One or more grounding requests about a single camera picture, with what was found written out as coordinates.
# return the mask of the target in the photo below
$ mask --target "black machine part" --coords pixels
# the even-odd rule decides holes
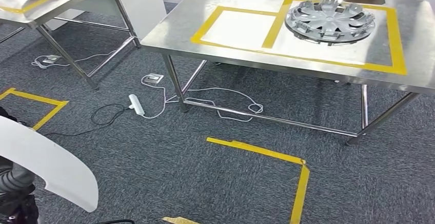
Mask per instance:
[[[0,157],[0,223],[36,224],[35,174]]]

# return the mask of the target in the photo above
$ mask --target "table top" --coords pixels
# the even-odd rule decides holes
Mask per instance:
[[[342,46],[313,44],[294,37],[282,19],[274,44],[265,47],[265,40],[258,47],[256,37],[273,31],[274,20],[266,17],[279,14],[283,1],[183,0],[141,44],[162,54],[435,93],[435,18],[429,2],[340,0],[363,4],[375,14],[377,26],[366,39]]]
[[[50,0],[25,13],[14,13],[0,9],[0,23],[35,28],[81,1],[83,0]]]

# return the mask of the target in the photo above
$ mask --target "black cable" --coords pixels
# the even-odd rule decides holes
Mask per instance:
[[[123,223],[123,222],[128,222],[128,223],[132,223],[134,224],[134,221],[132,220],[111,220],[111,221],[105,221],[105,222],[98,222],[98,223],[94,223],[94,224],[114,224],[114,223]]]
[[[96,120],[95,120],[95,116],[96,116],[96,114],[98,113],[98,111],[100,111],[101,109],[103,109],[103,108],[105,108],[105,107],[118,107],[118,108],[120,108],[121,110],[120,111],[118,111],[108,122],[105,122],[105,123],[99,123],[99,122],[97,122]],[[62,136],[68,136],[68,137],[73,137],[73,136],[79,136],[79,135],[82,135],[82,134],[85,134],[85,133],[89,133],[89,132],[93,132],[93,131],[97,131],[97,130],[100,130],[100,129],[103,129],[103,128],[106,128],[106,127],[108,127],[108,126],[110,126],[110,125],[112,125],[114,122],[115,122],[115,120],[119,117],[119,116],[121,116],[123,113],[124,113],[124,111],[126,111],[126,110],[129,110],[128,108],[125,108],[123,105],[120,105],[120,104],[109,104],[109,105],[104,105],[104,106],[102,106],[102,107],[100,107],[100,108],[98,108],[97,110],[95,110],[94,111],[94,113],[92,113],[92,115],[91,115],[91,122],[92,123],[94,123],[95,125],[97,125],[97,126],[102,126],[102,127],[99,127],[99,128],[96,128],[96,129],[92,129],[92,130],[89,130],[89,131],[85,131],[85,132],[82,132],[82,133],[78,133],[78,134],[63,134],[63,133],[47,133],[47,134],[43,134],[44,136],[48,136],[48,135],[53,135],[53,134],[57,134],[57,135],[62,135]]]

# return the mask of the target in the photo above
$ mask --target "power cord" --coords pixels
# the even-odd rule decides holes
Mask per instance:
[[[134,224],[134,221],[127,220],[127,219],[124,219],[124,220],[111,220],[111,221],[105,221],[105,222],[98,222],[98,223],[94,223],[94,224],[114,224],[114,223],[125,223],[125,222]]]
[[[93,58],[95,56],[108,56],[108,55],[112,54],[115,51],[111,51],[111,52],[109,52],[107,54],[92,55],[92,56],[89,56],[87,58],[75,60],[75,62],[85,61],[85,60],[91,59],[91,58]],[[50,57],[50,55],[39,56],[39,57],[35,58],[35,60],[33,60],[33,62],[31,62],[30,64],[33,65],[33,66],[40,67],[41,69],[47,69],[48,67],[51,67],[51,66],[60,66],[60,67],[67,67],[67,66],[69,66],[69,64],[49,64],[49,65],[43,65],[40,61],[38,61],[38,59],[40,59],[41,57]]]
[[[109,121],[107,121],[107,122],[98,122],[98,121],[96,121],[95,120],[95,116],[97,115],[98,111],[104,109],[105,107],[117,107],[120,110],[118,112],[116,112],[115,115]],[[104,105],[104,106],[98,108],[97,110],[95,110],[92,113],[92,115],[91,115],[91,121],[92,121],[92,123],[94,123],[97,126],[102,126],[102,127],[99,127],[99,128],[96,128],[96,129],[92,129],[92,130],[88,130],[88,131],[85,131],[85,132],[82,132],[82,133],[78,133],[78,134],[47,133],[47,134],[43,134],[43,135],[44,136],[48,136],[48,135],[57,134],[57,135],[62,135],[62,136],[74,137],[74,136],[79,136],[79,135],[82,135],[82,134],[85,134],[85,133],[97,131],[97,130],[100,130],[100,129],[103,129],[103,128],[106,128],[106,127],[112,125],[115,122],[115,120],[119,116],[121,116],[126,110],[129,110],[129,108],[125,108],[123,105],[120,105],[120,104]]]
[[[147,86],[147,87],[152,87],[152,88],[157,88],[157,89],[163,89],[163,100],[164,100],[164,101],[163,101],[163,109],[161,110],[161,112],[160,112],[159,114],[155,115],[155,116],[152,116],[152,117],[146,117],[146,116],[142,115],[142,117],[145,118],[145,119],[154,119],[154,118],[159,117],[159,116],[160,116],[160,115],[165,111],[165,109],[166,109],[166,104],[169,104],[169,103],[176,103],[176,102],[178,102],[178,100],[171,101],[172,99],[176,98],[176,96],[173,96],[173,97],[171,97],[171,98],[169,98],[169,99],[166,99],[166,88],[164,88],[164,87],[156,87],[156,86],[152,86],[152,85],[149,85],[149,84],[145,83],[145,82],[144,82],[144,79],[147,78],[147,77],[149,77],[149,76],[150,76],[150,75],[145,75],[144,77],[142,77],[142,79],[141,79],[141,83],[142,83],[143,85],[145,85],[145,86]],[[208,90],[224,90],[224,91],[230,91],[230,92],[238,93],[238,94],[240,94],[240,95],[243,95],[243,96],[247,97],[247,98],[252,102],[252,104],[248,105],[248,109],[249,109],[252,113],[254,113],[254,114],[260,114],[260,113],[263,112],[263,105],[262,105],[262,104],[259,104],[259,103],[255,102],[254,99],[252,99],[250,96],[248,96],[248,95],[246,95],[246,94],[244,94],[244,93],[242,93],[242,92],[239,92],[239,91],[235,91],[235,90],[231,90],[231,89],[226,89],[226,88],[219,88],[219,87],[211,87],[211,88],[205,88],[205,89],[189,89],[189,90],[187,90],[187,91],[189,91],[189,92],[199,92],[199,91],[208,91]],[[216,106],[215,102],[212,101],[212,100],[199,99],[199,98],[194,98],[194,97],[188,97],[188,98],[186,98],[186,100],[197,100],[197,101],[209,102],[209,103],[211,103],[213,106]],[[253,108],[252,108],[253,106],[257,106],[258,109],[257,109],[257,110],[253,109]],[[253,119],[253,117],[250,117],[250,118],[247,119],[247,120],[241,120],[241,119],[237,119],[237,118],[233,118],[233,117],[229,117],[229,116],[223,116],[223,115],[220,113],[219,110],[217,110],[217,114],[218,114],[218,116],[219,116],[220,118],[222,118],[222,119],[237,120],[237,121],[241,121],[241,122],[244,122],[244,123],[250,122],[250,121]]]

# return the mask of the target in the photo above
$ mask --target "white curved panel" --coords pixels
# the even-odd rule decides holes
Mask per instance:
[[[98,185],[80,159],[39,133],[0,116],[0,156],[32,171],[47,189],[88,212],[98,205]]]

